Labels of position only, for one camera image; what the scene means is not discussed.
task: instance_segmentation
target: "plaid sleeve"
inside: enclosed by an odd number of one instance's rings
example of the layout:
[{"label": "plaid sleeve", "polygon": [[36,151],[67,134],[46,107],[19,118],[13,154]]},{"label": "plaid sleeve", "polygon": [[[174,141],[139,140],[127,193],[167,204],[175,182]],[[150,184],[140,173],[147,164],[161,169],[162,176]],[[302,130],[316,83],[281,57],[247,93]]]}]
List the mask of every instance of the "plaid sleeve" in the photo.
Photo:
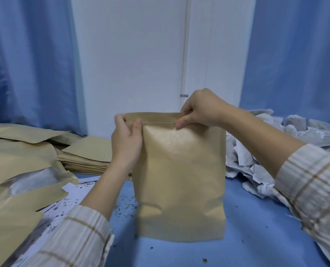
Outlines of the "plaid sleeve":
[{"label": "plaid sleeve", "polygon": [[274,192],[330,253],[330,153],[311,144],[298,149],[279,170]]},{"label": "plaid sleeve", "polygon": [[79,205],[24,267],[103,267],[113,239],[106,218]]}]

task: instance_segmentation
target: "blue tabletop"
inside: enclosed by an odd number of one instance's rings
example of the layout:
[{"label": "blue tabletop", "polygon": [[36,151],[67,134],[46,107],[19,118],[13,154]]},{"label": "blue tabletop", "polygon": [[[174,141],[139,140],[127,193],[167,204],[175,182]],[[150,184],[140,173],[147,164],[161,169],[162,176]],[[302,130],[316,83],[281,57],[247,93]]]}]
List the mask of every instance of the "blue tabletop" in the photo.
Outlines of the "blue tabletop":
[{"label": "blue tabletop", "polygon": [[285,206],[246,192],[238,178],[226,179],[227,229],[221,240],[180,243],[138,238],[134,228],[136,205],[133,183],[126,180],[110,220],[115,240],[106,267],[330,267]]}]

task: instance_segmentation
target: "finger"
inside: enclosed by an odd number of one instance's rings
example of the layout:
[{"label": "finger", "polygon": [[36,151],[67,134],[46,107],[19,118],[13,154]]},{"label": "finger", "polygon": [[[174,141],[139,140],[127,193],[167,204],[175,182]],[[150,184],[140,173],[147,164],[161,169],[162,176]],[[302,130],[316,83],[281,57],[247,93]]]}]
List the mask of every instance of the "finger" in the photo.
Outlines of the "finger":
[{"label": "finger", "polygon": [[184,105],[181,108],[180,112],[187,112],[187,111],[191,111],[192,110],[192,102],[191,102],[191,97],[192,95],[189,97],[189,99],[187,99],[184,103]]},{"label": "finger", "polygon": [[136,119],[133,124],[132,136],[134,137],[141,137],[141,120]]},{"label": "finger", "polygon": [[122,115],[116,115],[114,117],[115,127],[120,130],[128,129]]},{"label": "finger", "polygon": [[194,113],[190,113],[188,115],[182,116],[180,119],[177,120],[175,127],[176,129],[181,129],[186,125],[194,122]]}]

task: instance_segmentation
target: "hand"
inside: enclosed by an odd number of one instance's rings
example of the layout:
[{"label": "hand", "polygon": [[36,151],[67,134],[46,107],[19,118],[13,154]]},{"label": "hand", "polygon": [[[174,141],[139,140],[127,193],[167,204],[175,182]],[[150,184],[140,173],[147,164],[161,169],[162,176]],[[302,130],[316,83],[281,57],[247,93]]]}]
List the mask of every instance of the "hand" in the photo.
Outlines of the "hand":
[{"label": "hand", "polygon": [[210,89],[196,90],[181,108],[188,113],[176,122],[176,128],[181,129],[190,123],[201,123],[207,126],[220,126],[222,115],[230,104],[220,99]]},{"label": "hand", "polygon": [[139,159],[143,137],[141,120],[137,119],[132,130],[128,128],[123,116],[114,117],[115,130],[112,134],[112,164],[116,163],[130,172]]}]

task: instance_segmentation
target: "forearm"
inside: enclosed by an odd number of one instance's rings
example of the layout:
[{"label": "forearm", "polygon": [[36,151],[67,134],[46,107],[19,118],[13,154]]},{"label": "forearm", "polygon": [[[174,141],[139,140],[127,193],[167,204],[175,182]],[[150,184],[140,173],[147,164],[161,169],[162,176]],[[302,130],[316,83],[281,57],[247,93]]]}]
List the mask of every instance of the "forearm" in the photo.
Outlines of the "forearm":
[{"label": "forearm", "polygon": [[229,104],[223,105],[220,119],[221,127],[243,143],[274,178],[283,163],[306,144],[265,123],[250,112]]},{"label": "forearm", "polygon": [[122,165],[121,161],[111,162],[109,168],[103,173],[80,205],[100,212],[109,221],[128,174],[127,167]]}]

